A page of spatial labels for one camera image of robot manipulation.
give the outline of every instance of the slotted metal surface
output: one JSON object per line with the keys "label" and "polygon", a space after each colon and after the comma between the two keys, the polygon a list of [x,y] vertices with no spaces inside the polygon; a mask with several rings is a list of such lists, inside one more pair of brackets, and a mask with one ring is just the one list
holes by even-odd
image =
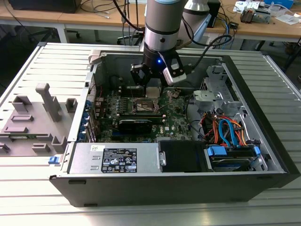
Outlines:
{"label": "slotted metal surface", "polygon": [[[16,94],[35,93],[39,81],[50,84],[50,93],[61,100],[79,97],[84,85],[87,57],[92,49],[138,50],[138,47],[49,43],[38,47],[21,69],[11,93],[0,99],[0,129],[10,117],[10,101]],[[182,53],[201,53],[183,49]],[[220,51],[210,51],[220,55]],[[300,93],[259,52],[223,51],[230,55],[274,130],[301,170]],[[58,167],[49,167],[47,157],[0,158],[0,222],[10,225],[198,225],[198,226],[300,226],[301,179],[283,188],[269,189],[249,202],[175,206],[75,208],[48,182]]]}

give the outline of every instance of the black computer case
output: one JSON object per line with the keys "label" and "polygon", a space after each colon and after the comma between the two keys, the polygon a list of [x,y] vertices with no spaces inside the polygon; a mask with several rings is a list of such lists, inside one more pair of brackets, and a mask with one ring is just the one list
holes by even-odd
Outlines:
{"label": "black computer case", "polygon": [[8,0],[14,10],[42,10],[75,13],[81,0]]}

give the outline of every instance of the power supply label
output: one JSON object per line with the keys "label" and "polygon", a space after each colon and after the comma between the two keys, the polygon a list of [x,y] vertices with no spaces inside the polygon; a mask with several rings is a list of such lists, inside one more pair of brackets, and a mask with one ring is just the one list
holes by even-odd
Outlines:
{"label": "power supply label", "polygon": [[103,173],[136,173],[136,148],[105,148],[103,150]]}

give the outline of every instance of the blue latch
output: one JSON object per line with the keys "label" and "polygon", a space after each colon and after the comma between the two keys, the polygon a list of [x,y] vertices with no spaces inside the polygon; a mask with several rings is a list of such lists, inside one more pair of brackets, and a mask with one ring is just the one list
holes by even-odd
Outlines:
{"label": "blue latch", "polygon": [[208,155],[227,155],[226,148],[222,146],[211,146],[207,149]]}
{"label": "blue latch", "polygon": [[81,120],[80,120],[81,125],[85,125],[87,122],[88,122],[88,121],[87,121],[86,119],[81,119]]}
{"label": "blue latch", "polygon": [[60,164],[60,158],[57,156],[51,156],[48,160],[48,164]]}
{"label": "blue latch", "polygon": [[257,146],[254,147],[254,151],[255,151],[256,155],[261,154],[260,149]]}

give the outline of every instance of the wooden desk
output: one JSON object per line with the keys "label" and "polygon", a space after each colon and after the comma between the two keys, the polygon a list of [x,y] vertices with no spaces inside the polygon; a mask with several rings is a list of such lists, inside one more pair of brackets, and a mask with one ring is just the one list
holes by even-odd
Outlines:
{"label": "wooden desk", "polygon": [[[19,20],[19,21],[34,21],[34,22],[48,22],[48,23],[57,23],[58,18],[62,13],[58,12],[42,12],[42,11],[31,11],[31,10],[13,10],[11,5],[7,0],[6,5],[10,12]],[[4,1],[0,1],[0,20],[15,20],[13,16],[8,12],[4,5]]]}
{"label": "wooden desk", "polygon": [[[94,0],[94,5],[111,3],[109,0]],[[238,39],[252,40],[269,40],[269,41],[290,41],[297,42],[301,36],[301,24],[288,25],[275,18],[271,19],[270,24],[251,23],[245,24],[240,22],[240,14],[233,14],[233,5],[235,0],[222,0],[224,10],[231,21],[239,23],[236,37]],[[85,12],[78,9],[75,14],[57,13],[57,12],[40,12],[40,11],[24,11],[13,10],[7,2],[7,6],[14,16],[24,26],[40,26],[54,27],[58,30],[61,42],[68,42],[66,29],[88,29],[88,30],[109,30],[120,31],[122,22],[121,15],[116,9],[110,10],[109,19],[99,16],[95,13]],[[107,10],[114,7],[114,4],[99,7],[99,10]],[[130,21],[136,24],[136,9],[135,4],[130,4]],[[83,8],[92,11],[91,3],[83,5]],[[300,10],[301,7],[294,6],[292,10]],[[139,26],[145,24],[145,5],[138,4]],[[0,24],[19,25],[19,23],[10,15],[3,2],[0,3]],[[221,21],[217,20],[214,28],[207,28],[205,36],[208,36],[208,41],[223,34],[225,29]]]}
{"label": "wooden desk", "polygon": [[[108,6],[99,7],[98,10],[101,11],[115,7],[115,5],[112,3],[111,0],[94,0],[93,2],[94,2],[94,6],[99,4],[111,3]],[[88,11],[93,11],[91,3],[85,4],[82,7]],[[136,5],[130,4],[129,11],[130,11],[131,23],[137,25]],[[144,12],[145,12],[145,5],[138,4],[139,26],[145,26]],[[99,16],[97,13],[85,12],[84,10],[79,8],[75,14],[62,13],[58,19],[58,22],[62,24],[82,24],[82,25],[119,26],[119,27],[122,26],[121,15],[117,9],[110,10],[109,14],[102,13],[102,15],[109,16],[110,18],[109,19],[104,18],[102,16]]]}
{"label": "wooden desk", "polygon": [[[236,0],[222,0],[222,5],[226,15],[231,21],[238,23],[237,37],[243,39],[256,39],[256,40],[282,40],[282,38],[299,39],[301,36],[301,24],[288,25],[274,17],[271,18],[269,24],[251,23],[245,24],[240,22],[240,13],[234,13],[233,8]],[[291,10],[301,11],[301,6],[293,6]],[[221,28],[221,22],[217,21],[216,28]]]}

